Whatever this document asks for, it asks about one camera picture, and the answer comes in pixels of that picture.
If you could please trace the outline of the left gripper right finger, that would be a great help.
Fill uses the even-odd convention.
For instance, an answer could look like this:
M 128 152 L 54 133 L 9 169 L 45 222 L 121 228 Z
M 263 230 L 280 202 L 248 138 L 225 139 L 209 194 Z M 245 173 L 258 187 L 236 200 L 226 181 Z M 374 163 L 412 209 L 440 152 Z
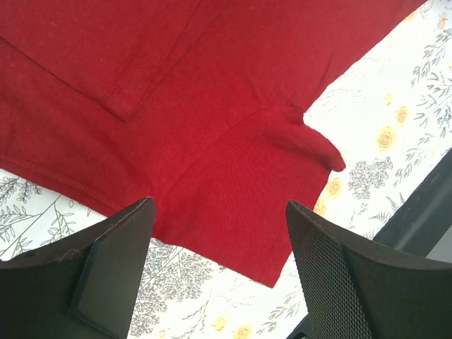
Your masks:
M 339 227 L 296 201 L 286 207 L 308 310 L 308 338 L 450 338 L 451 264 Z

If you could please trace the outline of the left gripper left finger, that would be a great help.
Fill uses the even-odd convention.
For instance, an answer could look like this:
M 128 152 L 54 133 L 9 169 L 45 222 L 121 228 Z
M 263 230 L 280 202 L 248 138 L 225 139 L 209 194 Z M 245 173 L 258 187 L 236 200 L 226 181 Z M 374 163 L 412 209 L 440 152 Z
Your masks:
M 1 262 L 1 337 L 126 338 L 155 212 L 142 198 Z

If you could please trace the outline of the dark red t shirt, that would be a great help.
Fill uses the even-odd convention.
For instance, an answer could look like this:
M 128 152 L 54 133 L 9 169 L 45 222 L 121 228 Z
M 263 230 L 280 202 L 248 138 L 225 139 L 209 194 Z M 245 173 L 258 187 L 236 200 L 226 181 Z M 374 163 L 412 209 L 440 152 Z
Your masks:
M 273 287 L 337 148 L 304 113 L 420 1 L 2 1 L 1 167 Z

